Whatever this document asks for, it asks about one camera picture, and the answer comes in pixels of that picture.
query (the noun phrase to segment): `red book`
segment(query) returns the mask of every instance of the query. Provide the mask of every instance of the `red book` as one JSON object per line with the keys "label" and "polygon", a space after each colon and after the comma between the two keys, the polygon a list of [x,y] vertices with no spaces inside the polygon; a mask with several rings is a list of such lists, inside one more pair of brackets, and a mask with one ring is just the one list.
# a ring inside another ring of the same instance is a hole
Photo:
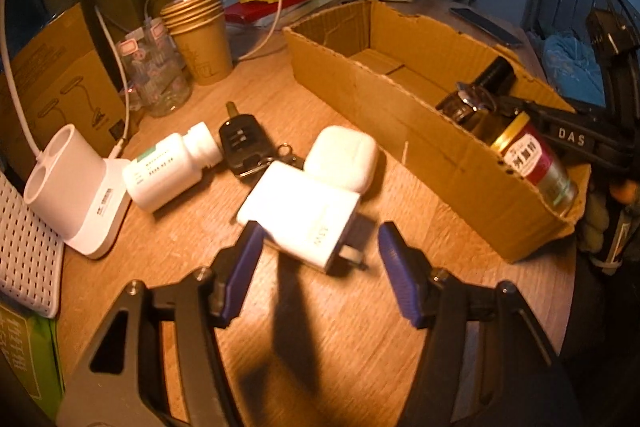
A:
{"label": "red book", "polygon": [[[295,6],[308,0],[283,0],[282,9]],[[225,20],[235,24],[252,24],[258,19],[276,13],[278,3],[249,1],[245,3],[232,4],[225,8]]]}

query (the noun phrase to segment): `black cylinder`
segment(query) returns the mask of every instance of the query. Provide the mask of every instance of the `black cylinder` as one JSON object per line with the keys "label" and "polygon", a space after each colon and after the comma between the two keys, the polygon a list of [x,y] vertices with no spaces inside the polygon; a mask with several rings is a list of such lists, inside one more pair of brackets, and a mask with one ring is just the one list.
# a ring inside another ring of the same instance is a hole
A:
{"label": "black cylinder", "polygon": [[515,81],[513,67],[504,57],[496,58],[480,75],[473,81],[476,86],[484,87],[491,94],[508,94]]}

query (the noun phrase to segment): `green package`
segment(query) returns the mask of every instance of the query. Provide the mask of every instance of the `green package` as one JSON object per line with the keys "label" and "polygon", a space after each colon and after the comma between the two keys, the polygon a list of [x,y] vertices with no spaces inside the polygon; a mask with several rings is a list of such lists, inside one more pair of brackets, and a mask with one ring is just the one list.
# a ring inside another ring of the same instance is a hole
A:
{"label": "green package", "polygon": [[0,302],[0,349],[34,402],[55,420],[64,393],[56,322]]}

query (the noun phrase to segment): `bed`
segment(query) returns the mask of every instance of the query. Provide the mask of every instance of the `bed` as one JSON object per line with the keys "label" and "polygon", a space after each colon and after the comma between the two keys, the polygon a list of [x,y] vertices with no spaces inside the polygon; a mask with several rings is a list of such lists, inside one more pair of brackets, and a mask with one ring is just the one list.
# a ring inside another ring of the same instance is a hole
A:
{"label": "bed", "polygon": [[[620,1],[640,26],[640,13],[627,0]],[[612,4],[623,11],[618,1]],[[522,27],[549,84],[561,96],[604,106],[602,76],[585,24],[593,7],[606,8],[607,0],[527,0]]]}

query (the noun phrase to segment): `stack of paper cups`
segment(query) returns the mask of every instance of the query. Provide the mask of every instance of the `stack of paper cups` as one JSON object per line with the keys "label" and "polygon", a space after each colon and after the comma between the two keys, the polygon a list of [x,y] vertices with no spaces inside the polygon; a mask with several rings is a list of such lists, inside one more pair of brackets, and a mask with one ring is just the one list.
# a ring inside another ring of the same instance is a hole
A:
{"label": "stack of paper cups", "polygon": [[175,0],[160,16],[198,84],[213,84],[231,73],[222,0]]}

